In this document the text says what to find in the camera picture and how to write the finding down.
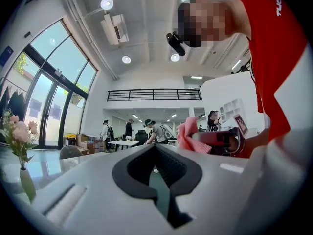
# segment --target flower vase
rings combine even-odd
[[[36,197],[36,191],[34,182],[32,181],[29,171],[27,169],[20,169],[20,178],[22,187],[29,198],[29,201],[32,202],[33,199]]]

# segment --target air conditioner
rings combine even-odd
[[[111,17],[108,13],[100,23],[110,45],[129,41],[123,14]]]

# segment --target white lettering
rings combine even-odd
[[[277,16],[281,16],[282,14],[280,13],[282,11],[282,0],[276,0],[277,8],[276,8],[276,14]]]

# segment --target glass door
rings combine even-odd
[[[44,121],[43,112],[45,109],[45,103],[48,99],[49,92],[52,89],[52,85],[52,80],[41,73],[33,89],[26,110],[25,123],[28,124],[30,121],[37,123],[37,130],[39,135],[38,138],[34,141],[34,144],[38,145],[35,147],[35,149],[42,149],[40,129],[42,122]]]
[[[63,144],[63,131],[67,111],[68,89],[41,71],[30,97],[25,114],[25,123],[37,123],[38,138],[35,149],[60,149]]]
[[[60,85],[56,85],[56,88],[51,91],[51,95],[51,100],[47,102],[47,114],[45,115],[45,124],[43,126],[43,143],[45,149],[58,149],[62,115],[68,90]]]

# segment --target white shelf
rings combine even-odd
[[[220,107],[222,122],[228,121],[233,116],[240,114],[245,118],[243,104],[240,98],[230,101]]]

